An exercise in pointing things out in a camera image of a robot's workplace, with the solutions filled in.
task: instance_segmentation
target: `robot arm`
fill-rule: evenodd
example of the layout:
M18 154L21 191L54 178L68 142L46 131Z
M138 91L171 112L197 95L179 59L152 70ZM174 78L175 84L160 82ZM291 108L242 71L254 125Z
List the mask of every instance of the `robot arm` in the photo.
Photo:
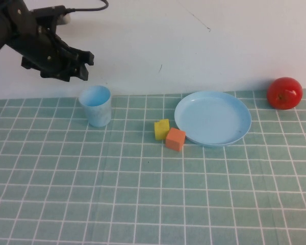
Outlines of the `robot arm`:
M106 5L94 11L107 8L103 2ZM21 65L39 70L43 78L88 80L85 64L93 65L94 55L69 47L56 34L58 22L75 11L64 6L29 11L23 0L0 0L0 49L6 44L22 54Z

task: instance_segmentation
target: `black cable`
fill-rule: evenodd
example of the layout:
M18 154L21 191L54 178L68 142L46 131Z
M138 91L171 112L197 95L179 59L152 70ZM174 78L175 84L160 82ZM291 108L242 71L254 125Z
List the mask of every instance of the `black cable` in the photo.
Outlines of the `black cable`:
M90 12L90 11L101 11L106 9L109 6L109 3L107 0L100 0L101 2L105 3L106 5L100 8L96 9L67 9L67 14L73 13L73 12Z

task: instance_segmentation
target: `orange block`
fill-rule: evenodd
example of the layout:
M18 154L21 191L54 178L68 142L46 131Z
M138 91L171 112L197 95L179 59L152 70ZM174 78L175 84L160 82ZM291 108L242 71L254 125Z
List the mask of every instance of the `orange block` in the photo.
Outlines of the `orange block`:
M171 128L165 140L165 146L180 152L185 143L186 132Z

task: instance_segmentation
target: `light blue cup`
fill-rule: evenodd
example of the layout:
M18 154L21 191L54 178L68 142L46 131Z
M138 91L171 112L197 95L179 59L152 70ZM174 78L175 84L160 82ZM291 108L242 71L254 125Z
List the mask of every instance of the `light blue cup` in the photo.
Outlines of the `light blue cup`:
M81 93L79 102L90 125L103 127L111 121L111 92L104 86L91 86Z

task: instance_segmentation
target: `white wall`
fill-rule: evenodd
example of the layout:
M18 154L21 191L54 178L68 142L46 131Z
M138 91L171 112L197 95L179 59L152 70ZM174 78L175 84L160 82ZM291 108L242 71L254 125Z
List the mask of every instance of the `white wall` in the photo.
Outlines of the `white wall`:
M101 5L25 2L29 9ZM58 35L95 54L89 81L42 79L5 47L0 98L75 96L93 84L114 94L257 89L282 76L306 87L306 0L110 0L105 11L71 18Z

